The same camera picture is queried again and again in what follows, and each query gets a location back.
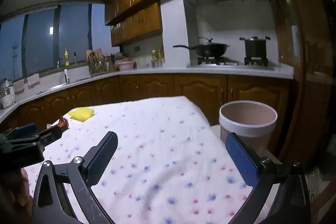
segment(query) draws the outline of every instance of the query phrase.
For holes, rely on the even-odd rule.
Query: human hand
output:
[[[27,172],[22,168],[0,174],[0,223],[31,223],[33,198]]]

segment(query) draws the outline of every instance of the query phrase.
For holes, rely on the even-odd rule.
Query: yellow sponge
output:
[[[87,107],[79,107],[75,111],[69,111],[68,114],[71,119],[85,122],[88,118],[91,118],[95,114],[95,111]]]

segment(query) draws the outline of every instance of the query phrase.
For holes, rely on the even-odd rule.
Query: dish towel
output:
[[[39,82],[40,82],[40,76],[38,73],[32,76],[29,76],[27,78],[28,87],[31,87],[32,85],[35,85],[36,83],[39,83]]]
[[[25,82],[24,79],[21,79],[19,81],[16,81],[13,83],[14,86],[14,92],[19,92],[25,88]]]
[[[91,118],[95,114],[93,109],[87,107],[79,107],[75,111],[69,111],[68,115],[70,115],[71,119],[85,122],[87,119]]]

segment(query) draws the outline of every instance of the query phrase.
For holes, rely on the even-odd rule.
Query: screw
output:
[[[76,164],[79,164],[82,162],[82,157],[76,157],[73,159],[73,162],[76,163]]]
[[[263,157],[263,158],[261,158],[261,161],[265,164],[269,164],[271,162],[271,159],[267,158],[267,157]]]
[[[50,166],[50,164],[51,164],[51,162],[47,160],[43,163],[43,166],[48,167],[48,166]]]
[[[301,164],[298,161],[293,161],[293,165],[295,167],[300,167],[301,166]]]

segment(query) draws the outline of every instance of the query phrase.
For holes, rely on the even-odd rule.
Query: window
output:
[[[53,35],[50,34],[54,14],[55,9],[49,9],[28,16],[25,39],[27,76],[54,67]]]
[[[19,16],[1,24],[0,80],[22,77],[21,41],[24,19],[25,16]]]
[[[111,46],[103,4],[65,4],[15,17],[0,24],[0,79],[18,79],[57,66],[67,49],[70,63],[86,60],[86,50],[101,48],[105,56],[119,52]]]
[[[69,54],[69,62],[86,59],[89,49],[88,39],[89,4],[66,4],[61,6],[59,20],[59,57],[64,59],[65,49]]]

